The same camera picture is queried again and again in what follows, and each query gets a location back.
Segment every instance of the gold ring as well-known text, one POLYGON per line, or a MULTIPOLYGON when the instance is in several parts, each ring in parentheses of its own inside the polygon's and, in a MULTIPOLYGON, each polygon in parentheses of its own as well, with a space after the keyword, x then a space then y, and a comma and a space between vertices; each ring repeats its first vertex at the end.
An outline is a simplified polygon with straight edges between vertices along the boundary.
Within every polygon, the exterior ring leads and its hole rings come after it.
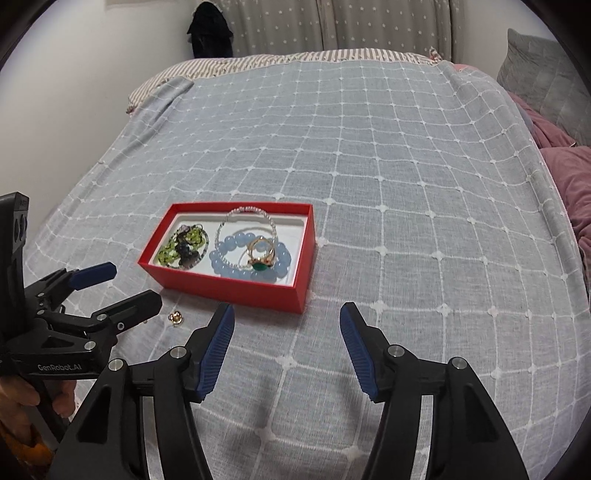
POLYGON ((273 263, 275 262, 275 246, 273 242, 271 242, 268 238, 264 236, 258 236, 252 242, 250 242, 246 246, 246 253, 250 260, 248 260, 248 264, 252 267, 253 270, 256 271, 263 271, 267 268, 271 268, 273 263), (270 249, 267 251, 267 254, 264 257, 255 257, 252 251, 254 250, 255 246, 259 242, 265 242, 269 244, 270 249))

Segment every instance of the green gemstone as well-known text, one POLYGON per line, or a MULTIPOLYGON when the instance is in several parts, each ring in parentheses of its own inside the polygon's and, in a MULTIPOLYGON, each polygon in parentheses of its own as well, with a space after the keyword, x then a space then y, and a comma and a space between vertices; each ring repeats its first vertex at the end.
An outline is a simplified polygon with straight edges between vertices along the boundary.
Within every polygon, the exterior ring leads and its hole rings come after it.
POLYGON ((252 269, 256 270, 257 272, 262 272, 266 270, 268 267, 262 262, 256 262, 252 264, 252 269))

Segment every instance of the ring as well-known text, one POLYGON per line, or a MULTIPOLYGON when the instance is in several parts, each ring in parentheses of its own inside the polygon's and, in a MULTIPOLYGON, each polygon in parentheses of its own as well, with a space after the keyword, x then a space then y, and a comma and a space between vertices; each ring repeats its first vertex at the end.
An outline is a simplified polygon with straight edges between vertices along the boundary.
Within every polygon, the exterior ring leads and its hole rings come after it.
POLYGON ((264 236, 260 236, 258 238, 255 238, 250 244, 248 244, 247 252, 248 252, 248 256, 250 257, 250 260, 248 261, 247 265, 239 265, 239 264, 231 263, 228 260, 226 260, 226 257, 224 255, 220 255, 220 260, 223 264, 227 265, 228 267, 236 268, 237 270, 248 270, 250 268, 252 268, 253 270, 257 270, 257 271, 266 270, 267 268, 273 266, 273 262, 275 260, 275 244, 277 243, 277 227, 275 226, 275 222, 269 216, 269 214, 265 210, 260 209, 259 207, 247 206, 247 207, 238 207, 238 208, 234 208, 234 210, 230 210, 228 212, 228 214, 226 215, 226 217, 224 218, 224 220, 222 221, 222 223, 220 223, 219 227, 217 227, 216 239, 215 239, 215 243, 214 243, 215 248, 218 248, 220 245, 220 232, 222 231, 223 226, 226 224, 226 222, 229 220, 229 218, 232 215, 234 215, 235 213, 242 213, 242 212, 257 213, 257 214, 265 217, 267 219, 267 221, 269 222, 269 225, 271 226, 272 238, 269 239, 264 236), (267 251, 267 254, 264 257, 255 258, 252 254, 252 248, 258 242, 261 242, 263 240, 266 243, 268 243, 271 248, 269 249, 269 251, 267 251))
POLYGON ((273 263, 275 262, 275 246, 268 238, 265 238, 264 236, 259 236, 255 238, 252 242, 250 242, 246 246, 246 253, 250 258, 248 264, 252 267, 253 270, 256 270, 257 272, 261 272, 263 270, 266 270, 267 268, 271 268, 273 266, 273 263), (270 248, 268 249, 267 254, 264 257, 254 257, 252 251, 254 250, 256 244, 260 242, 268 243, 270 248))
POLYGON ((208 246, 209 237, 203 225, 181 225, 160 247, 156 258, 165 267, 189 270, 203 259, 208 246))

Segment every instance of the jewelry box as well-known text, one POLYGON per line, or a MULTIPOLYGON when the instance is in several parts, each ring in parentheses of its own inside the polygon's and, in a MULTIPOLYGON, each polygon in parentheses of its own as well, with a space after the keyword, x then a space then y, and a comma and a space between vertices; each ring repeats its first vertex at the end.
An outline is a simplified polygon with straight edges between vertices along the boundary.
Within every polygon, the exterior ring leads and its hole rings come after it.
POLYGON ((152 234, 138 264, 164 288, 251 307, 302 313, 315 246, 314 212, 310 204, 175 203, 170 206, 152 234), (238 212, 227 218, 228 213, 241 207, 263 210, 271 223, 269 224, 264 213, 257 214, 256 211, 238 212), (268 270, 261 272, 259 268, 251 268, 249 265, 257 267, 257 258, 254 257, 267 253, 260 254, 252 246, 261 238, 272 239, 272 227, 277 236, 278 248, 272 253, 273 257, 277 255, 277 272, 272 269, 272 262, 268 270), (174 256, 172 248, 175 243, 171 243, 171 239, 176 239, 177 236, 180 238, 178 233, 188 229, 191 229, 191 234, 197 232, 197 237, 204 237, 199 243, 202 245, 201 258, 197 255, 198 262, 190 262, 190 268, 186 270, 175 266, 178 261, 170 266, 162 264, 163 258, 169 258, 162 253, 163 249, 169 248, 174 256), (217 236, 221 246, 216 245, 217 236), (246 237, 251 242, 248 245, 244 244, 246 237), (234 239, 238 240, 236 247, 231 250, 225 247, 233 247, 236 243, 234 239), (240 267, 241 270, 221 266, 220 255, 225 259, 224 264, 240 267))

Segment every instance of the metal screw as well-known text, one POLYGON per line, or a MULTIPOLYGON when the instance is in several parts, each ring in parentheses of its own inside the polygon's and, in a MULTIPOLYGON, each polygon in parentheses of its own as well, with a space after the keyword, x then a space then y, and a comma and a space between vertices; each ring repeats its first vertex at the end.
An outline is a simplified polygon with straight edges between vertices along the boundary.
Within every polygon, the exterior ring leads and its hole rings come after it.
POLYGON ((404 353, 406 352, 406 350, 404 349, 404 347, 400 346, 400 345, 390 345, 388 347, 388 353, 392 356, 403 356, 404 353))
POLYGON ((468 362, 466 362, 461 356, 455 356, 452 358, 452 365, 458 370, 464 370, 468 366, 468 362))
POLYGON ((116 372, 123 367, 123 360, 121 358, 116 358, 109 362, 109 370, 116 372))
POLYGON ((182 358, 187 355, 187 349, 183 346, 176 346, 170 351, 172 358, 182 358))

